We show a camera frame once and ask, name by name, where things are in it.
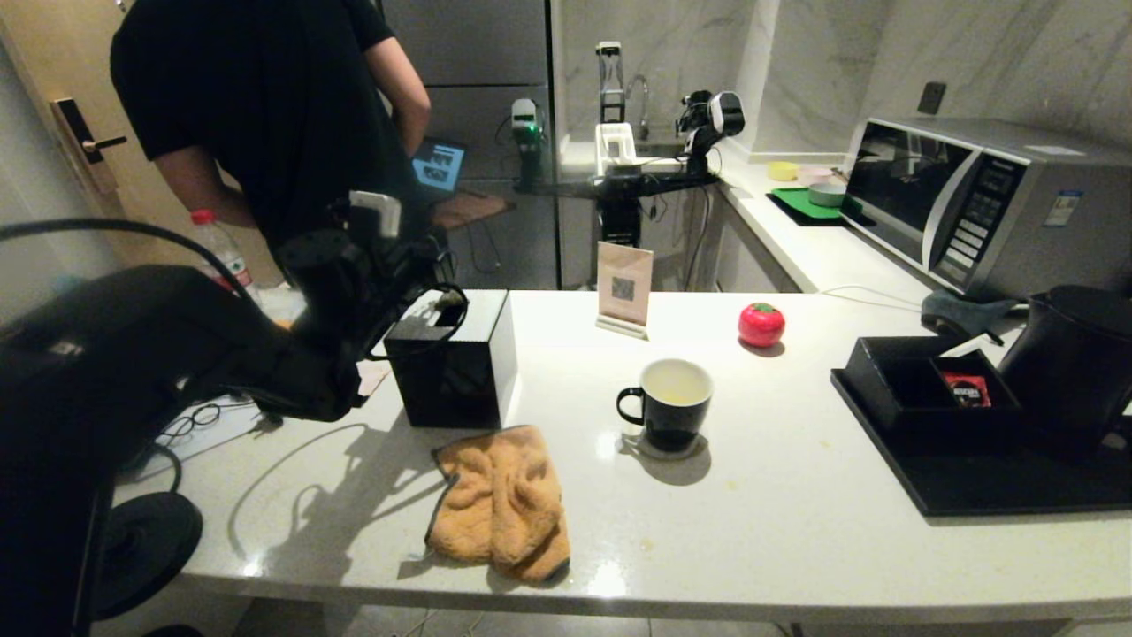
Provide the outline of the black electric kettle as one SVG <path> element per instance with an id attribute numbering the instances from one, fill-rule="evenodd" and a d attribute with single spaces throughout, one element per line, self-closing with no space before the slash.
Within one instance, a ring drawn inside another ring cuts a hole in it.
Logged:
<path id="1" fill-rule="evenodd" d="M 1037 440 L 1092 455 L 1132 403 L 1132 299 L 1080 285 L 1034 294 L 998 370 Z"/>

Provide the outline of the small wooden side table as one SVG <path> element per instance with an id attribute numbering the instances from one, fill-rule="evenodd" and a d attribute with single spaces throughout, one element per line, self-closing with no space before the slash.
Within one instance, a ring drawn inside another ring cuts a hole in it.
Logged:
<path id="1" fill-rule="evenodd" d="M 435 229 L 463 229 L 470 223 L 489 219 L 494 215 L 514 210 L 516 203 L 488 193 L 457 192 L 432 207 Z"/>

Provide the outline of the black tissue box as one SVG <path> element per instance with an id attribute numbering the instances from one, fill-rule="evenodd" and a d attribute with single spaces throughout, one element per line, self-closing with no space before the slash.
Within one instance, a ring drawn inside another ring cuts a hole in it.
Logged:
<path id="1" fill-rule="evenodd" d="M 381 341 L 412 427 L 504 427 L 518 378 L 512 293 L 464 294 L 463 311 L 405 311 Z"/>

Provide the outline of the laptop with blue screen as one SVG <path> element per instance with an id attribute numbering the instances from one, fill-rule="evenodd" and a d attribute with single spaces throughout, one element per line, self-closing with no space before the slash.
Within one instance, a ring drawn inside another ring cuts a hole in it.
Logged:
<path id="1" fill-rule="evenodd" d="M 434 198 L 454 196 L 463 173 L 468 148 L 461 143 L 424 137 L 409 164 L 417 186 Z"/>

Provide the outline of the clear water bottle red cap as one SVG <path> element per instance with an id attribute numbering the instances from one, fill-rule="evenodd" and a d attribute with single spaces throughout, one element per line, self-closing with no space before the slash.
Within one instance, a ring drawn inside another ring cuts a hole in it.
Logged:
<path id="1" fill-rule="evenodd" d="M 235 286 L 231 285 L 222 274 L 222 272 L 229 272 L 240 283 L 240 289 L 246 290 L 254 301 L 259 303 L 259 295 L 246 258 L 239 250 L 234 238 L 218 225 L 215 213 L 207 209 L 191 210 L 190 218 L 197 242 L 208 249 L 224 266 L 223 269 L 216 269 L 216 267 L 211 266 L 211 262 L 201 261 L 203 274 L 216 282 L 222 289 L 234 292 Z"/>

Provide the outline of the device with green light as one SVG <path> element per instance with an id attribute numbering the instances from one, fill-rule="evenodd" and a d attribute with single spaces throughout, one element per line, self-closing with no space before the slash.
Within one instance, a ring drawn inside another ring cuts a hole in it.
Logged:
<path id="1" fill-rule="evenodd" d="M 512 138 L 520 154 L 520 177 L 516 188 L 521 192 L 533 189 L 541 179 L 543 129 L 540 109 L 532 98 L 517 98 L 512 104 Z"/>

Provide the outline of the beige QR code sign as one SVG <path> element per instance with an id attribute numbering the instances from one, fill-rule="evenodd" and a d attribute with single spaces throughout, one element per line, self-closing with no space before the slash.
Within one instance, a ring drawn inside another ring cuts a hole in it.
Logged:
<path id="1" fill-rule="evenodd" d="M 653 277 L 651 250 L 598 242 L 597 327 L 646 342 L 648 296 Z"/>

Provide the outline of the person in black shirt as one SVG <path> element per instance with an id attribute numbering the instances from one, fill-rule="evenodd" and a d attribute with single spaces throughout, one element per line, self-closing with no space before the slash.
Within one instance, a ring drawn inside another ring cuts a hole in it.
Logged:
<path id="1" fill-rule="evenodd" d="M 396 198 L 409 241 L 432 229 L 411 166 L 432 104 L 374 0 L 136 0 L 110 74 L 178 201 L 274 261 L 352 190 Z"/>

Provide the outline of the white plastic stand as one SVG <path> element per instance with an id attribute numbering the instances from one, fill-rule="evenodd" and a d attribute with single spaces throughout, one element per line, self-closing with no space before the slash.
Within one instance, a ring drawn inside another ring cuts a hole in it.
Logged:
<path id="1" fill-rule="evenodd" d="M 602 122 L 594 129 L 594 174 L 607 177 L 614 167 L 638 164 L 633 128 L 628 122 Z"/>

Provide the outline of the black background shelf board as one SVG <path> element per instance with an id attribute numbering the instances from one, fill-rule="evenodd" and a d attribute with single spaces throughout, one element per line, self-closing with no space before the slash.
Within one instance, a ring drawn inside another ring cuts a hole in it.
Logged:
<path id="1" fill-rule="evenodd" d="M 582 181 L 563 181 L 557 184 L 515 182 L 515 193 L 530 196 L 568 197 L 577 199 L 640 199 L 681 190 L 719 184 L 717 174 L 687 177 L 681 173 L 641 173 L 634 177 L 592 177 Z"/>

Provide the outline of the orange fluffy towel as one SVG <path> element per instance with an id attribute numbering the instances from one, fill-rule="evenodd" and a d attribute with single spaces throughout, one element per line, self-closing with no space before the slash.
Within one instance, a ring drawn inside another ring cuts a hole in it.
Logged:
<path id="1" fill-rule="evenodd" d="M 424 544 L 465 563 L 491 563 L 501 576 L 549 583 L 569 569 L 571 537 L 542 432 L 511 427 L 434 449 L 446 485 Z"/>

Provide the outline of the round grey coaster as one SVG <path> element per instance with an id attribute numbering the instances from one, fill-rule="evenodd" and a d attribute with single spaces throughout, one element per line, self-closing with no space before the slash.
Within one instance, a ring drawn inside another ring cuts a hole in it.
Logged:
<path id="1" fill-rule="evenodd" d="M 653 460 L 685 460 L 698 455 L 707 448 L 707 439 L 703 434 L 696 434 L 692 444 L 683 450 L 662 450 L 657 445 L 648 440 L 644 433 L 623 433 L 620 438 L 623 451 L 635 453 Z"/>

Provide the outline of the chrome faucet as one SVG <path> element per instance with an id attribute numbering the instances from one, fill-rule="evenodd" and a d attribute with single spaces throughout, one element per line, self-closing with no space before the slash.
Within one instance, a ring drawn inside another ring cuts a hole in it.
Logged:
<path id="1" fill-rule="evenodd" d="M 651 127 L 648 124 L 650 96 L 651 91 L 650 85 L 648 85 L 648 77 L 643 74 L 636 74 L 631 77 L 628 88 L 625 91 L 625 97 L 628 106 L 636 107 L 636 118 L 633 121 L 635 122 L 635 138 L 640 143 L 650 141 Z"/>

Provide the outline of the black mug white inside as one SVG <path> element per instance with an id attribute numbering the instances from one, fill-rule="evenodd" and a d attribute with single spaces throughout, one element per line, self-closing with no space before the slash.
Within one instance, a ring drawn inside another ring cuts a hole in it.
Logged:
<path id="1" fill-rule="evenodd" d="M 715 384 L 691 360 L 664 358 L 643 368 L 636 387 L 623 388 L 615 399 L 618 415 L 642 427 L 657 450 L 691 449 L 707 418 Z"/>

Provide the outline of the white kitchen base cabinet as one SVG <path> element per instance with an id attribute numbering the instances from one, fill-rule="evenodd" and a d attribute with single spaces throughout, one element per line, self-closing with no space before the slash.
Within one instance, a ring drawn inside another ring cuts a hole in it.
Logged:
<path id="1" fill-rule="evenodd" d="M 724 188 L 713 188 L 711 199 L 707 247 L 713 269 L 707 282 L 712 289 L 720 293 L 800 293 L 794 278 L 724 197 Z"/>

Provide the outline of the red tomato toy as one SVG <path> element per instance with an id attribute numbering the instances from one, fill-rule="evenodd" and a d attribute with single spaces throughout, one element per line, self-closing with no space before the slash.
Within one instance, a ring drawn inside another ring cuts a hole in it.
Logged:
<path id="1" fill-rule="evenodd" d="M 755 348 L 769 348 L 781 341 L 787 319 L 775 305 L 751 303 L 738 318 L 738 338 Z"/>

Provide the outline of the black round kettle base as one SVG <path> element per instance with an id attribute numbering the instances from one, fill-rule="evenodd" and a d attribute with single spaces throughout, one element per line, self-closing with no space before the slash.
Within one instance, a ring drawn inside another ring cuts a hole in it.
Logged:
<path id="1" fill-rule="evenodd" d="M 162 592 L 182 573 L 201 533 L 201 513 L 183 494 L 143 494 L 117 505 L 98 557 L 94 620 L 125 614 Z"/>

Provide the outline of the green board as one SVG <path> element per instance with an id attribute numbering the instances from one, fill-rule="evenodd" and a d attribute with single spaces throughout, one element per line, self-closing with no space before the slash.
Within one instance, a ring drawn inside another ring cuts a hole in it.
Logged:
<path id="1" fill-rule="evenodd" d="M 812 205 L 807 198 L 806 187 L 773 188 L 769 191 L 767 198 L 777 203 L 781 210 L 784 210 L 797 225 L 801 226 L 840 226 L 844 223 L 844 215 L 837 207 L 820 207 Z"/>

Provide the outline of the wooden door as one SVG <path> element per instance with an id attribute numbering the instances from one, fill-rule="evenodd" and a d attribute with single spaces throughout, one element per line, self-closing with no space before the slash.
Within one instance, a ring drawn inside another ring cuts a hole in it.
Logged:
<path id="1" fill-rule="evenodd" d="M 136 0 L 0 0 L 0 43 L 53 134 L 89 215 L 142 222 L 194 239 L 189 214 L 142 153 L 111 81 L 111 41 L 132 5 Z M 80 106 L 97 140 L 128 137 L 128 143 L 104 152 L 117 192 L 97 193 L 80 173 L 49 106 L 49 101 L 67 97 Z"/>

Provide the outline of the black compartment organizer box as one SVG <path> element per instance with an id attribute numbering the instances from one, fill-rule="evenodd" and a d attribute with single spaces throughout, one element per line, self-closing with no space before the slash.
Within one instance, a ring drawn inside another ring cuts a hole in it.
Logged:
<path id="1" fill-rule="evenodd" d="M 842 368 L 844 386 L 872 424 L 893 434 L 1000 434 L 1021 423 L 1023 408 L 981 352 L 937 358 L 955 346 L 942 337 L 861 337 Z M 960 407 L 942 372 L 986 376 L 993 406 Z"/>

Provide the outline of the grey blue rag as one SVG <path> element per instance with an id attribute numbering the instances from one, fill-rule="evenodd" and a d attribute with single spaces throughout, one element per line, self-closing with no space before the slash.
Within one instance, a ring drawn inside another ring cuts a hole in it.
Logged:
<path id="1" fill-rule="evenodd" d="M 919 322 L 925 329 L 945 337 L 974 339 L 987 335 L 996 341 L 996 326 L 1019 305 L 1021 303 L 1014 299 L 984 303 L 969 301 L 949 290 L 935 290 L 921 299 Z"/>

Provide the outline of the white stick sachet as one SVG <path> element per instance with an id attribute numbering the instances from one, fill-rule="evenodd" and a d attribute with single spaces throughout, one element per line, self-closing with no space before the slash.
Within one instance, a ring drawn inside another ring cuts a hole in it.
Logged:
<path id="1" fill-rule="evenodd" d="M 937 358 L 963 358 L 975 354 L 975 352 L 981 352 L 990 362 L 998 362 L 1015 341 L 1017 332 L 1006 332 L 1006 334 L 983 332 L 978 337 L 960 342 L 955 346 L 941 352 Z"/>

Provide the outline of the red sachet packet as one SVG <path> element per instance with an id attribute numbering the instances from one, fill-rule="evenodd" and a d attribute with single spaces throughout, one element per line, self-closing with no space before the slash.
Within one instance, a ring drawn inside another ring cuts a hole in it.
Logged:
<path id="1" fill-rule="evenodd" d="M 988 408 L 993 406 L 986 376 L 955 371 L 944 371 L 942 375 L 960 407 Z"/>

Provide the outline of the large black serving tray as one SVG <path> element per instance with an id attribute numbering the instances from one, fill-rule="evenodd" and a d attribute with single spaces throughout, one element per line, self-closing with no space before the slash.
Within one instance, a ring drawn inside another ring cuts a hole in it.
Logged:
<path id="1" fill-rule="evenodd" d="M 1132 511 L 1132 456 L 1104 448 L 1083 464 L 1026 448 L 1003 455 L 917 456 L 873 425 L 844 368 L 831 384 L 925 518 Z"/>

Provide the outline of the silver microwave oven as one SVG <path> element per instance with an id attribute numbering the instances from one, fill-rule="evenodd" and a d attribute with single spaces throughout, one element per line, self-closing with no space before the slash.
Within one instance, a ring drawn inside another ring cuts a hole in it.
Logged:
<path id="1" fill-rule="evenodd" d="M 1132 150 L 1001 119 L 869 118 L 846 173 L 846 223 L 957 294 L 1132 295 Z"/>

